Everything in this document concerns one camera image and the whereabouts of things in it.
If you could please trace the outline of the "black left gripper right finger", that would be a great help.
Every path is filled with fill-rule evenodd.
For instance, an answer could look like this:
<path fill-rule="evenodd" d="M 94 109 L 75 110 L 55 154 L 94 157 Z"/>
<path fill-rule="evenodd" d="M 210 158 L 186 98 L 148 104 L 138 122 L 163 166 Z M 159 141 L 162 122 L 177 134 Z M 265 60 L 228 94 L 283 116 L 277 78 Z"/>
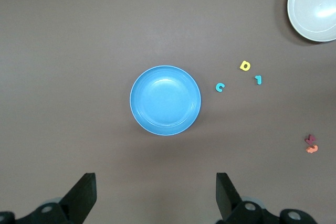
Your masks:
<path fill-rule="evenodd" d="M 284 209 L 276 216 L 251 200 L 242 200 L 226 173 L 216 174 L 216 202 L 222 217 L 216 224 L 317 224 L 301 210 Z"/>

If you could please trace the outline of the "blue plate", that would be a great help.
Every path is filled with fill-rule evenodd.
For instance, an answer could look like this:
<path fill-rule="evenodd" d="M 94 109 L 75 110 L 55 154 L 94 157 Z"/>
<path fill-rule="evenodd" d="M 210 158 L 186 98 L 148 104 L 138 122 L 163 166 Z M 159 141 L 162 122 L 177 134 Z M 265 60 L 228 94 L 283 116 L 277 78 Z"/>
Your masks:
<path fill-rule="evenodd" d="M 177 135 L 198 118 L 201 91 L 194 78 L 176 66 L 155 66 L 140 74 L 130 91 L 130 110 L 146 131 Z"/>

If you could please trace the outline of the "beige plate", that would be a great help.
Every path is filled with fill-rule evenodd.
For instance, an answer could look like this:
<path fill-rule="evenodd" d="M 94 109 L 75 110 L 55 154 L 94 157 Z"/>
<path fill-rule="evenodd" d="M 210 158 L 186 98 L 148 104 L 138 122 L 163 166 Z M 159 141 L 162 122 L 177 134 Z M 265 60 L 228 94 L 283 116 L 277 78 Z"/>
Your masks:
<path fill-rule="evenodd" d="M 287 0 L 294 30 L 315 42 L 336 40 L 336 0 Z"/>

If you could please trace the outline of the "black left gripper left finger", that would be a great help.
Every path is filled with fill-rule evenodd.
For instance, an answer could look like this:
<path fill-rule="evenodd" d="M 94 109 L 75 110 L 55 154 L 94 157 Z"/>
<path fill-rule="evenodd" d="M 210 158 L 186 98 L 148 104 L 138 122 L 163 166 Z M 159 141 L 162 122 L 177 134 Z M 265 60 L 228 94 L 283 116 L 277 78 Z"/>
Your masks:
<path fill-rule="evenodd" d="M 43 204 L 20 219 L 0 211 L 0 224 L 83 224 L 96 201 L 96 175 L 85 173 L 59 202 Z"/>

